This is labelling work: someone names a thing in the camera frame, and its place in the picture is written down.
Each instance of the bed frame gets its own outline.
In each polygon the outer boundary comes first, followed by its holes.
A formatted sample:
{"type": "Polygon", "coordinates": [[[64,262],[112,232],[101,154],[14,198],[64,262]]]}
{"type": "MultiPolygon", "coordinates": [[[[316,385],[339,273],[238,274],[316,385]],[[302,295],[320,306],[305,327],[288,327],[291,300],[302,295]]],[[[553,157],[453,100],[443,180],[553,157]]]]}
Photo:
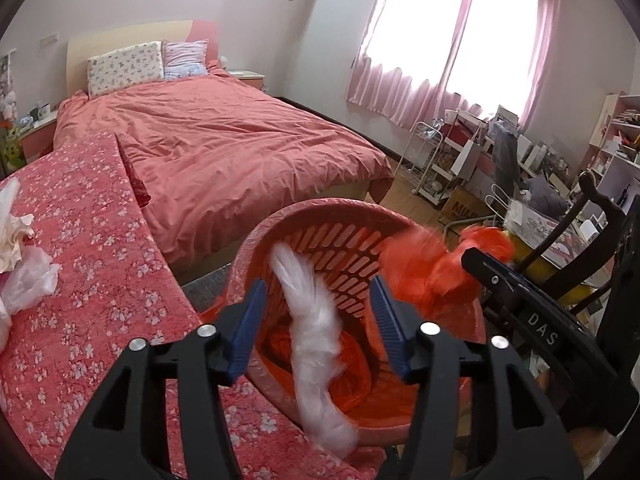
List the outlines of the bed frame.
{"type": "MultiPolygon", "coordinates": [[[[99,56],[111,50],[137,43],[161,40],[209,40],[207,61],[218,59],[217,27],[213,22],[184,20],[178,22],[142,23],[141,25],[112,28],[95,34],[78,36],[69,41],[66,51],[66,94],[71,97],[78,90],[87,90],[86,64],[87,59],[91,56],[99,56]]],[[[315,198],[337,197],[364,200],[368,189],[369,182],[333,186],[315,198]]],[[[172,269],[172,271],[181,285],[192,282],[231,263],[243,241],[244,237],[220,249],[217,253],[187,270],[176,272],[177,269],[172,269]]]]}
{"type": "Polygon", "coordinates": [[[215,22],[181,20],[176,22],[142,23],[112,28],[78,36],[69,40],[66,49],[66,95],[87,90],[86,64],[92,56],[149,41],[209,40],[207,61],[218,59],[217,27],[215,22]]]}

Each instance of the white plastic bag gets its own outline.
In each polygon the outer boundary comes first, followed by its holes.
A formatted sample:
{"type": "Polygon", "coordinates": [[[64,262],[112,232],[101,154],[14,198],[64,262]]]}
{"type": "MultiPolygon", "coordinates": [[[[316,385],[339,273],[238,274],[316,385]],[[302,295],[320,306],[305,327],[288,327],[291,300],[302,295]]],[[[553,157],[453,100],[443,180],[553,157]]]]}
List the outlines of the white plastic bag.
{"type": "Polygon", "coordinates": [[[17,218],[11,214],[19,190],[20,182],[15,177],[0,190],[0,272],[14,270],[22,257],[20,243],[25,236],[33,236],[33,215],[17,218]]]}
{"type": "Polygon", "coordinates": [[[51,264],[52,260],[39,247],[22,248],[22,260],[12,270],[0,292],[0,353],[9,339],[11,316],[55,292],[61,267],[51,264]]]}
{"type": "Polygon", "coordinates": [[[328,392],[329,383],[341,371],[337,360],[341,326],[334,300],[311,264],[288,246],[273,248],[271,268],[282,284],[293,320],[291,368],[302,427],[316,444],[345,457],[355,448],[358,435],[328,392]]]}

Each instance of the pink duvet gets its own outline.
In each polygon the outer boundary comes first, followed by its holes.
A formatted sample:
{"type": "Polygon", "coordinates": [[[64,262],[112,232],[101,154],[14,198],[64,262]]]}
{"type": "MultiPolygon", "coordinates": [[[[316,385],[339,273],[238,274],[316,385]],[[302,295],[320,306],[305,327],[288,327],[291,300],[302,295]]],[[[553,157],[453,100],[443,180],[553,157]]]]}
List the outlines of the pink duvet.
{"type": "Polygon", "coordinates": [[[349,130],[213,68],[89,101],[58,115],[54,147],[115,132],[151,202],[143,209],[174,272],[248,234],[271,213],[339,184],[392,183],[385,155],[349,130]]]}

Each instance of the plush toy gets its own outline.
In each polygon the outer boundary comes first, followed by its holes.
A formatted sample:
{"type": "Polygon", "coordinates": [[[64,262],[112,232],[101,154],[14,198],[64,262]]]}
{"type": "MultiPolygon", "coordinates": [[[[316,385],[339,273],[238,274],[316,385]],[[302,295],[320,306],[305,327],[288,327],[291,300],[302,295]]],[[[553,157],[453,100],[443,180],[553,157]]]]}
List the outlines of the plush toy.
{"type": "Polygon", "coordinates": [[[7,161],[6,168],[12,173],[27,165],[19,137],[18,128],[13,127],[7,130],[6,144],[4,150],[2,150],[2,154],[7,161]]]}
{"type": "Polygon", "coordinates": [[[0,111],[2,112],[2,117],[12,123],[18,118],[17,107],[15,105],[15,92],[13,90],[5,96],[0,96],[0,111]]]}

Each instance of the pillow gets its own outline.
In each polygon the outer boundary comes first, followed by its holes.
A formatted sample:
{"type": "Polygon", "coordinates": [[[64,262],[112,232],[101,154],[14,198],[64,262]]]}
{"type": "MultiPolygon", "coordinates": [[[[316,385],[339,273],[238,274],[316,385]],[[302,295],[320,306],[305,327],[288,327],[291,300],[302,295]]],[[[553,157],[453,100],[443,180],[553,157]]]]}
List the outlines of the pillow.
{"type": "Polygon", "coordinates": [[[193,43],[162,42],[162,57],[164,58],[164,79],[178,79],[192,75],[207,75],[205,58],[209,40],[194,41],[193,43]]]}
{"type": "Polygon", "coordinates": [[[87,78],[89,99],[142,83],[163,81],[162,44],[152,41],[90,57],[87,78]]]}

